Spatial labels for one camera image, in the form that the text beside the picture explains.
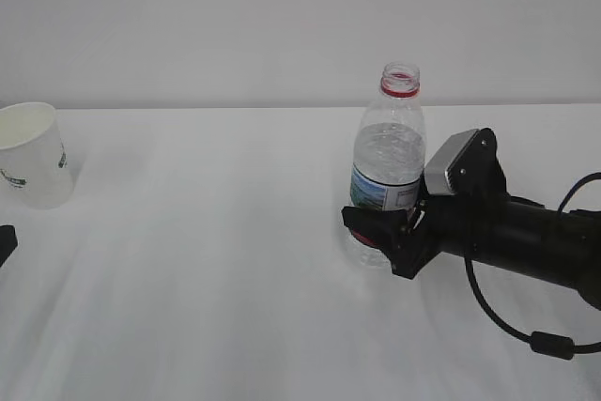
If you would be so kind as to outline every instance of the white table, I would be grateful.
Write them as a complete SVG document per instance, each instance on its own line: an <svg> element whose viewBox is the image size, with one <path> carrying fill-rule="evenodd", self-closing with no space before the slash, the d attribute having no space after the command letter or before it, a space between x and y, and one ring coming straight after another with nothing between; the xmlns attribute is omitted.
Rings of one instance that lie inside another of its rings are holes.
<svg viewBox="0 0 601 401"><path fill-rule="evenodd" d="M590 400L601 357L536 355L461 259L414 281L353 265L340 208L361 109L62 111L63 207L0 192L0 399ZM490 126L510 192L556 208L599 170L601 105L425 109L431 155ZM587 187L573 207L600 208ZM571 290L477 266L516 327L601 340Z"/></svg>

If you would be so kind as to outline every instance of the robotic arm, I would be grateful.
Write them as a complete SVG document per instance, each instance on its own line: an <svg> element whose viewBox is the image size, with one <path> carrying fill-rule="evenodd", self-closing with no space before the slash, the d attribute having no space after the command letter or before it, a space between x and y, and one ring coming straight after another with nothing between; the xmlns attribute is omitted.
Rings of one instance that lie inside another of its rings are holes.
<svg viewBox="0 0 601 401"><path fill-rule="evenodd" d="M528 335L503 321L486 302L473 260L575 289L601 310L601 212L563 208L583 185L581 179L558 211L507 192L491 129L451 136L424 169L416 209L378 211L345 207L343 220L354 234L380 249L393 274L413 279L438 253L463 256L468 281L485 313L535 352L570 360L601 352L601 342L575 345L545 332Z"/></svg>

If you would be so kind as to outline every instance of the paper cup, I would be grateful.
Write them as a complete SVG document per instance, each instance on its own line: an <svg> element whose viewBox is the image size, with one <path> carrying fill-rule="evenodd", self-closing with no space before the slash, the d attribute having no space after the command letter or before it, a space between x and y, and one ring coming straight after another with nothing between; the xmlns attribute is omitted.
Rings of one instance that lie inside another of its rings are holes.
<svg viewBox="0 0 601 401"><path fill-rule="evenodd" d="M56 110L27 102L0 110L0 178L27 206L54 208L73 192Z"/></svg>

